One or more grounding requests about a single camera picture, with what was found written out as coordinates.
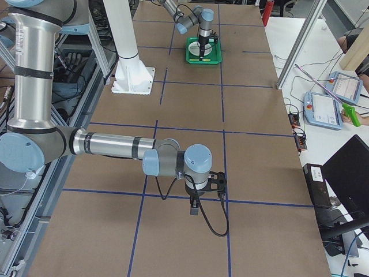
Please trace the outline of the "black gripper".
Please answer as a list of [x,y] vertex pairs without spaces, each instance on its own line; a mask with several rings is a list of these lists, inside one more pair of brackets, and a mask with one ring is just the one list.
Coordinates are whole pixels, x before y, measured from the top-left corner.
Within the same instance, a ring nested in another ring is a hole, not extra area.
[[198,37],[198,45],[199,45],[199,60],[202,61],[204,58],[204,48],[208,44],[207,36],[199,36]]
[[210,182],[202,185],[193,183],[190,180],[185,180],[185,191],[190,196],[190,215],[197,216],[199,213],[199,196],[211,191]]

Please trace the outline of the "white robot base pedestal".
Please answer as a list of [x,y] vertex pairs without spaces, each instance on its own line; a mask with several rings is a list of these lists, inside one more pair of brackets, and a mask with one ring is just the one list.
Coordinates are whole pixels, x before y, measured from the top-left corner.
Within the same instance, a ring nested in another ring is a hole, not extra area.
[[146,67],[140,59],[129,2],[105,0],[103,3],[119,58],[112,92],[150,94],[155,68]]

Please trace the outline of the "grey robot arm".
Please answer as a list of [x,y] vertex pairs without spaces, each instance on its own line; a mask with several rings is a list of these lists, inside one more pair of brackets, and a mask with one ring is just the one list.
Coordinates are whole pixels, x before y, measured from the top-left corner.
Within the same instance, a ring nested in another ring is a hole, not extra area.
[[101,134],[52,123],[55,37],[60,31],[89,31],[88,2],[10,1],[9,14],[16,24],[15,110],[1,136],[1,162],[25,173],[66,155],[141,160],[146,175],[183,179],[190,213],[203,212],[200,196],[211,189],[212,154],[206,146],[195,144],[181,151],[171,138]]
[[216,35],[212,29],[214,11],[212,9],[203,8],[202,6],[196,6],[193,9],[187,7],[190,10],[190,13],[185,15],[179,8],[184,4],[178,4],[175,1],[158,1],[158,3],[171,15],[175,26],[181,35],[185,34],[193,26],[198,25],[198,57],[200,61],[203,61],[206,45],[209,43],[210,38],[216,40]]

